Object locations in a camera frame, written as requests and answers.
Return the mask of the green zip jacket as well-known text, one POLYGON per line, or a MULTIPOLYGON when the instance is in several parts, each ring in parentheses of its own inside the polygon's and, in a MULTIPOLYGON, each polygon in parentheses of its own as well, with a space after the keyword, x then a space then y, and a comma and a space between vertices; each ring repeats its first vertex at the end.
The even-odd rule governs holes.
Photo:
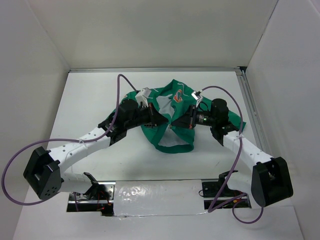
MULTIPOLYGON (((149 103, 152 103, 155 109, 168 119, 168 123, 158 127, 146 127, 141 125, 139 127, 141 127, 143 134, 160 152, 168 154, 191 152, 195 145, 195 128, 186 129, 175 127, 172 126, 171 123, 181 117, 188 110, 189 106, 196 106, 196 100, 191 95, 195 90, 175 79, 164 87, 151 88, 150 90, 151 93, 148 98, 148 105, 149 103)), ((135 96, 138 92, 139 90, 129 92, 121 100, 120 104, 126 99, 136 101, 135 96)), ((211 102, 212 100, 203 97, 198 109, 209 111, 211 102)), ((244 129, 246 123, 240 115, 229 110, 228 117, 231 123, 238 127, 239 130, 244 129)))

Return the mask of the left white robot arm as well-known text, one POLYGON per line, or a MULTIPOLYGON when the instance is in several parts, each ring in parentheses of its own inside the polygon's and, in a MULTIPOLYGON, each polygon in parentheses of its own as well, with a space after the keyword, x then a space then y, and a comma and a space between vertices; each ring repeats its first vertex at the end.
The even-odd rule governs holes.
POLYGON ((88 172, 67 173, 67 169, 89 155, 110 147, 139 126, 149 128, 168 123, 154 105, 142 106, 132 99, 124 100, 118 109, 91 132, 49 150, 36 148, 23 172, 24 178, 40 200, 48 200, 58 192, 78 192, 92 200, 99 193, 98 181, 88 172))

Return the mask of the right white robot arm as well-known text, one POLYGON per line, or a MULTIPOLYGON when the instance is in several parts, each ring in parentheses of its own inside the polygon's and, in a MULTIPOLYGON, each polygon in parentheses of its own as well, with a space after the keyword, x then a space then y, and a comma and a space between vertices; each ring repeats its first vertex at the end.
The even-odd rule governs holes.
POLYGON ((218 190, 223 196, 230 196, 235 190, 249 193, 261 207, 293 196, 293 186, 287 162, 282 157, 273 157, 245 138, 229 120, 227 102, 216 98, 210 110, 202 111, 190 105, 187 111, 172 125, 193 129, 197 125, 208 126, 213 138, 223 147, 234 152, 251 172, 249 178, 233 172, 228 179, 219 182, 218 190))

